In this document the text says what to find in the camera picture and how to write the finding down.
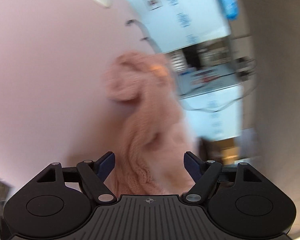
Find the small white cardboard box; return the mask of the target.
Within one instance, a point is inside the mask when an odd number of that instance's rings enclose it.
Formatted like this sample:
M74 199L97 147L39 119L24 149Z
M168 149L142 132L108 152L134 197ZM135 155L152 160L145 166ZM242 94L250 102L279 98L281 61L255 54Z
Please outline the small white cardboard box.
M230 35L219 0L127 0L163 53Z

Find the large white cardboard box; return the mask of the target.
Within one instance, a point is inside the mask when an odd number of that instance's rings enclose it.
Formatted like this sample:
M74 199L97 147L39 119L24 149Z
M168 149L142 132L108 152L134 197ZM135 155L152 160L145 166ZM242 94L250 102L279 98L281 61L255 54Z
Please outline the large white cardboard box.
M199 85L193 92L183 89L180 104L195 136L226 140L241 135L242 95L241 83L229 75Z

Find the pink knitted sweater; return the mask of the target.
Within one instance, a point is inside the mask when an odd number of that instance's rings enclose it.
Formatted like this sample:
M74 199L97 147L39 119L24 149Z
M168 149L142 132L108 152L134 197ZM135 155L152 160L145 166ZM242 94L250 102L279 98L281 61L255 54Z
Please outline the pink knitted sweater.
M129 51L106 71L110 100L134 106L123 123L111 191L122 194L178 194L194 184L184 167L184 153L195 143L175 94L166 57Z

